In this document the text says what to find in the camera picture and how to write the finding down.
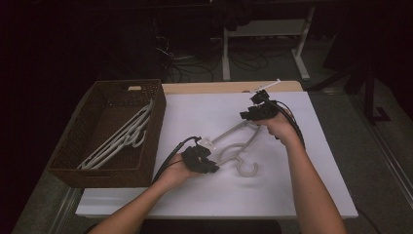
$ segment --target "wire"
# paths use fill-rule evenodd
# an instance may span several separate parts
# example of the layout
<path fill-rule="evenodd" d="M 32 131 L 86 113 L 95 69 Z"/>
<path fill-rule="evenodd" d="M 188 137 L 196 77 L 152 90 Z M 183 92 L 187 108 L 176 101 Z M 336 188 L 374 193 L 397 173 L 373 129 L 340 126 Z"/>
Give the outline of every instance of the wire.
<path fill-rule="evenodd" d="M 367 221 L 371 224 L 371 226 L 374 228 L 374 230 L 377 232 L 377 234 L 381 234 L 379 228 L 377 227 L 376 223 L 374 223 L 374 221 L 364 212 L 362 211 L 356 204 L 355 204 L 356 210 L 362 214 Z"/>
<path fill-rule="evenodd" d="M 178 150 L 180 148 L 182 148 L 182 146 L 188 142 L 189 140 L 193 139 L 194 141 L 198 141 L 201 138 L 200 137 L 196 137 L 196 136 L 191 136 L 186 138 L 185 140 L 183 140 L 182 142 L 180 142 L 178 145 L 176 145 L 176 147 L 172 150 L 172 152 L 170 153 L 170 155 L 167 157 L 167 159 L 164 161 L 164 163 L 161 165 L 161 167 L 159 168 L 159 170 L 157 171 L 157 173 L 155 174 L 154 178 L 152 179 L 152 184 L 154 184 L 154 182 L 156 182 L 159 178 L 159 176 L 161 175 L 161 173 L 163 173 L 165 171 L 165 169 L 167 167 L 169 167 L 169 161 L 170 159 L 172 159 L 173 156 L 175 156 L 175 154 L 178 152 Z"/>

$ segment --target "woven basket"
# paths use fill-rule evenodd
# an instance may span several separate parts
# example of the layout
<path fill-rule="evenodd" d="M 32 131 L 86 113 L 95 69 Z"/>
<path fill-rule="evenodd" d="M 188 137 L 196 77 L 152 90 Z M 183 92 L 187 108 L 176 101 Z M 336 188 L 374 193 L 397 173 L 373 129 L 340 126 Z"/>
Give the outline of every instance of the woven basket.
<path fill-rule="evenodd" d="M 154 107 L 140 146 L 125 146 L 99 169 L 77 169 L 150 99 Z M 95 82 L 66 127 L 48 171 L 71 187 L 149 186 L 166 105 L 160 80 Z"/>

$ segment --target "white desk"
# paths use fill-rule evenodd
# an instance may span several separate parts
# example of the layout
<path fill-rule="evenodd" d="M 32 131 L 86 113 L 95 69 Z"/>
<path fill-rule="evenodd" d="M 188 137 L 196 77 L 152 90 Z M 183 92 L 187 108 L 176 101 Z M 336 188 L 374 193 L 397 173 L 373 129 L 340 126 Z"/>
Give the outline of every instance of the white desk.
<path fill-rule="evenodd" d="M 319 120 L 305 92 L 270 93 L 271 99 L 287 104 L 306 141 L 307 151 L 343 218 L 357 211 L 340 175 Z M 158 148 L 155 172 L 183 139 L 190 136 L 218 137 L 242 121 L 252 94 L 167 95 L 167 110 Z M 252 129 L 222 139 L 209 156 L 216 159 L 220 148 L 245 142 Z M 188 180 L 165 195 L 150 212 L 153 218 L 295 218 L 291 182 L 284 146 L 262 129 L 245 153 L 245 169 L 259 165 L 255 177 L 242 177 L 236 162 L 222 165 L 215 174 Z M 85 189 L 77 215 L 110 215 L 144 188 Z"/>

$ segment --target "dark background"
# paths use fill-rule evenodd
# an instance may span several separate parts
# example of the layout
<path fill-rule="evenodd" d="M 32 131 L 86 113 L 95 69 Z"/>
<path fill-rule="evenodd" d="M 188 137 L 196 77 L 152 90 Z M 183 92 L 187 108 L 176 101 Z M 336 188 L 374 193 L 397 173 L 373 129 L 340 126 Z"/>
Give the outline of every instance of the dark background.
<path fill-rule="evenodd" d="M 0 2 L 1 101 L 6 107 L 1 115 L 0 233 L 13 230 L 76 104 L 94 81 L 163 79 L 168 75 L 163 67 L 168 59 L 155 50 L 165 47 L 157 34 L 167 36 L 178 52 L 199 53 L 200 48 L 208 48 L 210 37 L 222 32 L 210 25 L 211 14 L 206 10 L 85 11 L 143 2 Z M 327 68 L 339 71 L 360 58 L 368 59 L 377 78 L 392 88 L 400 105 L 413 116 L 409 103 L 412 8 L 398 3 L 318 7 L 310 34 L 336 35 Z M 280 13 L 288 15 L 287 10 L 270 14 L 256 9 L 253 17 L 278 18 Z"/>

